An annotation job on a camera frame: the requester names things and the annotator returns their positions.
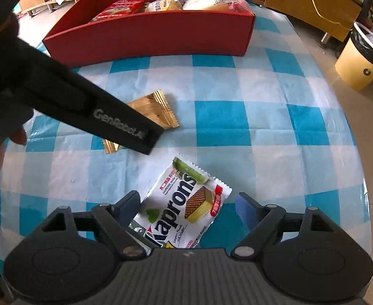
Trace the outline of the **white Kaprons wafer packet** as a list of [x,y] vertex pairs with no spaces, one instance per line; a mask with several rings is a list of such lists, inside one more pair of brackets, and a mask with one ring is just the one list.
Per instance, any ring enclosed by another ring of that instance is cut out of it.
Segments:
[[196,164],[174,157],[129,227],[148,247],[196,247],[232,188]]

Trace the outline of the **gold foil snack packet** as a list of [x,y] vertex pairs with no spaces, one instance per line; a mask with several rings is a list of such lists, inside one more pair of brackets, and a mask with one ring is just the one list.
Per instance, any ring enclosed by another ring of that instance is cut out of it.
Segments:
[[[128,106],[164,130],[179,127],[177,117],[161,89],[131,101]],[[108,115],[102,109],[95,109],[93,111],[93,117],[107,125],[121,129],[130,135],[134,135],[138,140],[144,135],[139,129],[129,126],[120,119]]]

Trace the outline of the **red spicy strip packet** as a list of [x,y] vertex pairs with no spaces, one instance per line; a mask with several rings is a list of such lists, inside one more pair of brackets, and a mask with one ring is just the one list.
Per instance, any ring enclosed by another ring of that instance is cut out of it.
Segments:
[[117,0],[94,16],[91,22],[113,19],[140,12],[148,2],[149,0]]

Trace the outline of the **yellow chips clear bag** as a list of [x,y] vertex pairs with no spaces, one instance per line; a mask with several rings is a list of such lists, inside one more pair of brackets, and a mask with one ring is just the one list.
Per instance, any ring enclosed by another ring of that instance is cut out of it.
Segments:
[[155,0],[147,4],[145,12],[165,12],[183,9],[187,0]]

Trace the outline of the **steamed cake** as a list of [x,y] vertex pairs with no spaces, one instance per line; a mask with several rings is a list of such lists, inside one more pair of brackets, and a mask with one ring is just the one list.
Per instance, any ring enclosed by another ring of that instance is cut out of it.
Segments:
[[183,10],[217,12],[251,12],[246,0],[186,0]]

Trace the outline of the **blue checkered tablecloth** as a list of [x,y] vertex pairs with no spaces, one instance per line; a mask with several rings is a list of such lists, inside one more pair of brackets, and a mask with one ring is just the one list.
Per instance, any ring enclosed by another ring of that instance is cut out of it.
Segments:
[[257,201],[322,209],[371,250],[369,198],[355,138],[334,90],[288,19],[254,8],[245,56],[109,61],[78,74],[121,101],[160,89],[178,120],[150,155],[107,154],[102,140],[41,113],[28,143],[6,146],[0,172],[0,265],[55,208],[146,195],[176,155]]

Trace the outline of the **yellow trash bin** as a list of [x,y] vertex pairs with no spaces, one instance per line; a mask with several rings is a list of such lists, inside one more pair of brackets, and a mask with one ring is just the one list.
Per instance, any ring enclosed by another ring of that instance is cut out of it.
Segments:
[[373,82],[373,32],[355,22],[335,64],[342,81],[360,91]]

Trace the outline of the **red cardboard box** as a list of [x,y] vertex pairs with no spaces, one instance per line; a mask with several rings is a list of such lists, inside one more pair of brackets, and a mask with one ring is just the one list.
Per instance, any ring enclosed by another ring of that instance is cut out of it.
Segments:
[[92,20],[116,1],[79,0],[44,37],[51,57],[74,68],[143,56],[243,56],[255,24],[246,10],[139,12]]

